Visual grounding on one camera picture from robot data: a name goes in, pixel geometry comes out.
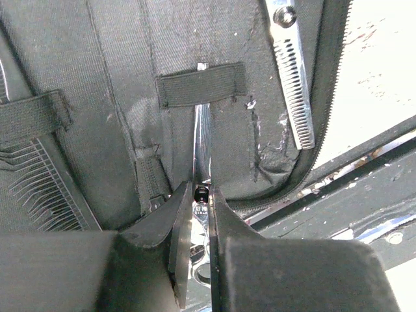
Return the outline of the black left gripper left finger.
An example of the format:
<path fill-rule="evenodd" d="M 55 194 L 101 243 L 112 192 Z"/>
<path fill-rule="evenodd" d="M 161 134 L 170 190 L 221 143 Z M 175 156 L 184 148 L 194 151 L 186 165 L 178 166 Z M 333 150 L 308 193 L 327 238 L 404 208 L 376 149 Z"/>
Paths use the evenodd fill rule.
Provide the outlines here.
<path fill-rule="evenodd" d="M 187 297 L 193 186 L 123 232 L 1 235 L 2 311 L 179 311 Z"/>

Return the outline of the black zip tool case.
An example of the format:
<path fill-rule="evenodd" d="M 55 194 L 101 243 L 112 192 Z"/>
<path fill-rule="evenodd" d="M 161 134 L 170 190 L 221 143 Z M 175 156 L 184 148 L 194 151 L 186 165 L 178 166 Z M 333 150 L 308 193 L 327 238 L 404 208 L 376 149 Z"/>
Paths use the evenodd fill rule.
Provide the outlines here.
<path fill-rule="evenodd" d="M 239 215 L 306 184 L 328 128 L 350 1 L 293 1 L 315 147 L 297 149 L 266 1 L 2 1 L 1 61 L 32 96 L 58 91 L 55 131 L 102 230 L 120 230 L 193 181 L 194 108 L 211 108 L 211 184 Z M 1 231 L 37 232 L 1 162 Z"/>

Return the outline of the silver thinning scissors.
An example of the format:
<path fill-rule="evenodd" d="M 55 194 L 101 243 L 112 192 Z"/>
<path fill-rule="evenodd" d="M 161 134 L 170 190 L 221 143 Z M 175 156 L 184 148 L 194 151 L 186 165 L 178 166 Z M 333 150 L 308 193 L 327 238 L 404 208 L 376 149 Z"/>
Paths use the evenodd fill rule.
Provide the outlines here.
<path fill-rule="evenodd" d="M 298 150 L 315 147 L 309 88 L 293 1 L 265 2 L 272 48 L 289 121 Z"/>

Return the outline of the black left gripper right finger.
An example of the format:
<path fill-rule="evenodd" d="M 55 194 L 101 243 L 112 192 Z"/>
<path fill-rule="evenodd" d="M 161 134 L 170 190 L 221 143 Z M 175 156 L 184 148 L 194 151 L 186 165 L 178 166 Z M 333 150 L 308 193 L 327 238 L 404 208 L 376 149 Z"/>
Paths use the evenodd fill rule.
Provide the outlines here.
<path fill-rule="evenodd" d="M 213 311 L 398 311 L 373 249 L 354 240 L 268 239 L 209 191 Z"/>

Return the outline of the black hair comb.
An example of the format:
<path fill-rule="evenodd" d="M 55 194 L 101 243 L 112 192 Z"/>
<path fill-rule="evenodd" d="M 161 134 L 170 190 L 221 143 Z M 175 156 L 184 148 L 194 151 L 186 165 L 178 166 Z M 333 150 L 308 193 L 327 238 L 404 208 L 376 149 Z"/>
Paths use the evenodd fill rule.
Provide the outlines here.
<path fill-rule="evenodd" d="M 1 162 L 20 174 L 8 190 L 41 231 L 101 230 L 54 137 L 70 124 L 60 92 L 32 96 L 17 64 L 1 61 Z"/>

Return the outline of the silver hair scissors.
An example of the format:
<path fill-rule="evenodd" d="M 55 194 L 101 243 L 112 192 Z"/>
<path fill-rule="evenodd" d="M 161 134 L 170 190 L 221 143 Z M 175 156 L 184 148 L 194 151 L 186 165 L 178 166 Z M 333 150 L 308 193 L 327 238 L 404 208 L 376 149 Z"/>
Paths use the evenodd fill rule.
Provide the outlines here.
<path fill-rule="evenodd" d="M 211 108 L 209 103 L 194 108 L 194 138 L 192 178 L 194 201 L 192 203 L 192 231 L 189 278 L 200 285 L 211 287 L 209 251 L 209 196 L 211 188 Z"/>

